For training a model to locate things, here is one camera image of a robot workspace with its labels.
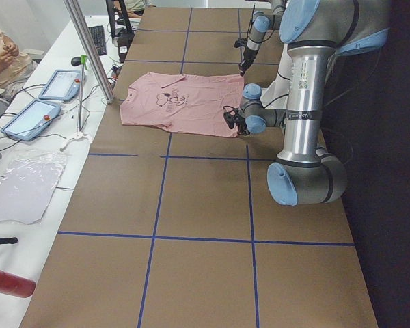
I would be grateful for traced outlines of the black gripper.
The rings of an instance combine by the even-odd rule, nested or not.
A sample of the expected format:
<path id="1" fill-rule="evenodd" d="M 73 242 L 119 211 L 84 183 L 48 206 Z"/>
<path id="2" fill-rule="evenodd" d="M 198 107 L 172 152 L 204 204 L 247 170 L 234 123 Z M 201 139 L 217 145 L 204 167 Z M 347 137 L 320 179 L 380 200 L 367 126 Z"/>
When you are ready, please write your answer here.
<path id="1" fill-rule="evenodd" d="M 244 45 L 243 58 L 238 65 L 239 74 L 244 76 L 247 69 L 253 64 L 258 54 L 258 43 L 246 43 Z"/>
<path id="2" fill-rule="evenodd" d="M 240 116 L 239 114 L 236 114 L 234 116 L 233 121 L 234 121 L 234 125 L 237 127 L 238 135 L 249 135 L 250 134 L 244 117 Z"/>

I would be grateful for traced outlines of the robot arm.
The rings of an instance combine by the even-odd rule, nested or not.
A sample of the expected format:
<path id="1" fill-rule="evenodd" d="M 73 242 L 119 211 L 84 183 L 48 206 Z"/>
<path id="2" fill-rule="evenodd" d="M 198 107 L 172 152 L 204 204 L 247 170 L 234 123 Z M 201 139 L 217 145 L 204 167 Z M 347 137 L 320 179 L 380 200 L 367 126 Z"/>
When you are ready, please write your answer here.
<path id="1" fill-rule="evenodd" d="M 288 94 L 284 109 L 264 104 L 255 83 L 243 89 L 240 104 L 225 109 L 224 119 L 240 135 L 283 130 L 284 145 L 269 165 L 267 183 L 279 204 L 295 206 L 332 202 L 344 193 L 346 170 L 318 142 L 324 87 L 339 56 L 359 55 L 387 41 L 389 1 L 272 1 L 272 12 L 254 12 L 243 47 L 239 72 L 253 64 L 268 31 L 278 31 L 290 67 L 284 74 Z"/>
<path id="2" fill-rule="evenodd" d="M 247 35 L 239 38 L 235 48 L 242 48 L 241 62 L 238 64 L 239 74 L 243 77 L 254 63 L 261 45 L 267 41 L 275 31 L 281 31 L 281 23 L 289 1 L 269 1 L 272 14 L 265 14 L 252 9 Z"/>

